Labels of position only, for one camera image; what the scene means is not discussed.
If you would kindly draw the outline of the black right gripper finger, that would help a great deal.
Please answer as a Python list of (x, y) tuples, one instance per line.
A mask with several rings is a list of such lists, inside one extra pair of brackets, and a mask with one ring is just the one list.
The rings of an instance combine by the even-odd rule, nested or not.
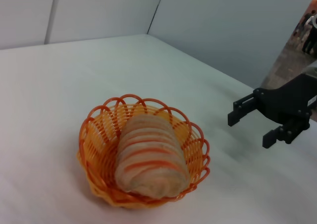
[(233, 103), (233, 111), (227, 116), (227, 122), (230, 127), (237, 124), (241, 118), (254, 111), (257, 108), (257, 99), (255, 94), (251, 93)]
[(263, 136), (263, 147), (268, 149), (277, 140), (291, 144), (294, 139), (302, 132), (310, 128), (309, 118), (292, 118), (278, 128), (271, 130)]

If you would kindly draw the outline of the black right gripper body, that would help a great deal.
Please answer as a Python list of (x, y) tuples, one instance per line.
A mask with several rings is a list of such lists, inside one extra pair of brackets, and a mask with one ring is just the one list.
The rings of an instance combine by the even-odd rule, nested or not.
[(266, 118), (279, 124), (302, 120), (309, 127), (311, 110), (317, 106), (317, 79), (302, 73), (277, 89), (256, 88), (254, 98)]

